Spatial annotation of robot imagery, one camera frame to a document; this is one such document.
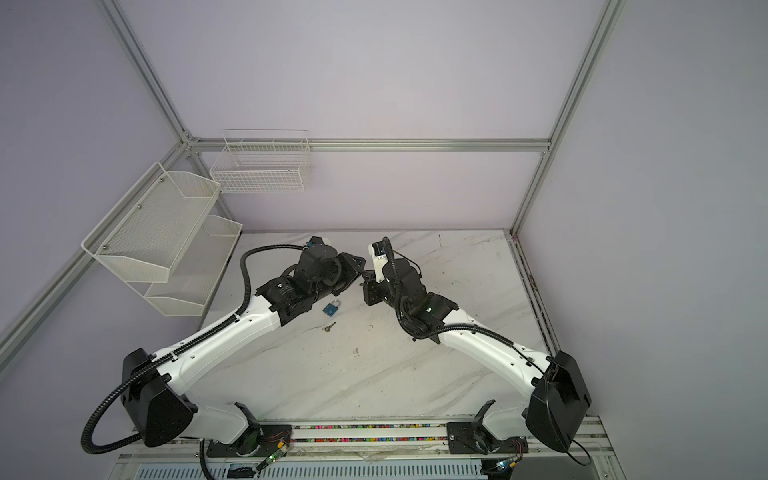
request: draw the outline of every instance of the lavender wall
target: lavender wall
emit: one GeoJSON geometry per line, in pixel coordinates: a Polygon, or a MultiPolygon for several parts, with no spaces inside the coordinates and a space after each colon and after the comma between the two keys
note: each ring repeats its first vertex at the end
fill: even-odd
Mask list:
{"type": "Polygon", "coordinates": [[[627,2],[521,232],[628,478],[765,476],[766,25],[627,2]]]}
{"type": "MultiPolygon", "coordinates": [[[[91,0],[0,7],[0,332],[175,140],[91,0]]],[[[80,451],[122,357],[187,335],[93,266],[0,383],[3,478],[106,478],[116,455],[80,451]]],[[[115,409],[97,441],[126,436],[115,409]]]]}

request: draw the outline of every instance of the black mounting plate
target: black mounting plate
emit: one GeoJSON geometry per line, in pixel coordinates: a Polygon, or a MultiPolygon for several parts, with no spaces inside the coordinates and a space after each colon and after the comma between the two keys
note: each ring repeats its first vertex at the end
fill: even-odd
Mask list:
{"type": "MultiPolygon", "coordinates": [[[[473,437],[472,423],[471,422],[448,422],[445,424],[448,430],[448,451],[452,454],[462,453],[481,453],[473,445],[475,440],[473,437]]],[[[525,437],[510,437],[502,442],[502,446],[489,455],[496,455],[497,453],[518,453],[522,446],[522,453],[528,453],[528,442],[525,437]]]]}
{"type": "MultiPolygon", "coordinates": [[[[261,431],[263,432],[261,435],[262,439],[271,439],[272,437],[275,438],[274,440],[270,440],[268,442],[260,442],[256,453],[251,455],[249,458],[265,458],[272,455],[277,450],[277,443],[280,441],[280,439],[283,439],[286,443],[290,444],[290,436],[293,434],[293,427],[291,425],[262,424],[261,431]]],[[[208,452],[206,455],[209,458],[237,457],[234,445],[225,445],[223,443],[214,442],[211,442],[210,445],[208,445],[208,452]]]]}

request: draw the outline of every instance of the white marble tabletop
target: white marble tabletop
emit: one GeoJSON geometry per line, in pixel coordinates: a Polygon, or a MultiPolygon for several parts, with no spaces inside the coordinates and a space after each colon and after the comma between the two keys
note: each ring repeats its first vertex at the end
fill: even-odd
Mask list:
{"type": "MultiPolygon", "coordinates": [[[[244,233],[204,325],[243,300],[240,255],[272,243],[303,244],[327,237],[339,252],[366,258],[367,246],[388,236],[417,262],[428,291],[457,302],[479,322],[517,343],[544,351],[536,320],[504,233],[500,230],[244,233]]],[[[279,276],[299,252],[252,255],[253,288],[279,276]]],[[[339,296],[333,318],[322,312],[334,297],[276,332],[261,336],[205,375],[193,391],[242,402],[258,419],[427,419],[474,415],[489,399],[523,400],[511,385],[465,354],[431,340],[413,342],[384,303],[367,306],[362,287],[339,296]],[[329,332],[324,326],[336,323],[329,332]]]]}

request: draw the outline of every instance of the wire basket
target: wire basket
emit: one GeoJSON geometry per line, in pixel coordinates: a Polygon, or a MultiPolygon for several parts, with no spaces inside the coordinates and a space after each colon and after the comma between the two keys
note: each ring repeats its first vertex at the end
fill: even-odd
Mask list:
{"type": "Polygon", "coordinates": [[[166,283],[146,291],[131,285],[165,316],[201,316],[227,266],[243,225],[208,215],[178,268],[166,283]]]}
{"type": "Polygon", "coordinates": [[[210,176],[227,194],[303,192],[312,172],[304,130],[225,130],[210,176]]]}
{"type": "Polygon", "coordinates": [[[111,233],[94,244],[99,224],[82,243],[126,283],[167,282],[219,196],[219,184],[200,175],[160,164],[147,173],[154,182],[111,233]]]}

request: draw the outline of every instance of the white wire basket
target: white wire basket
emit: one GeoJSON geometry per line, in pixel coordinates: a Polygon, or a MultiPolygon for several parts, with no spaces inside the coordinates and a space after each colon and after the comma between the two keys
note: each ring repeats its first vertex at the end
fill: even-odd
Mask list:
{"type": "Polygon", "coordinates": [[[106,238],[81,244],[125,283],[168,282],[219,196],[217,182],[155,164],[155,180],[106,238]]]}
{"type": "Polygon", "coordinates": [[[203,315],[242,227],[241,223],[208,215],[166,283],[152,283],[144,292],[135,285],[131,288],[165,316],[203,315]]]}
{"type": "Polygon", "coordinates": [[[304,130],[225,130],[210,176],[227,194],[302,192],[312,173],[304,130]]]}

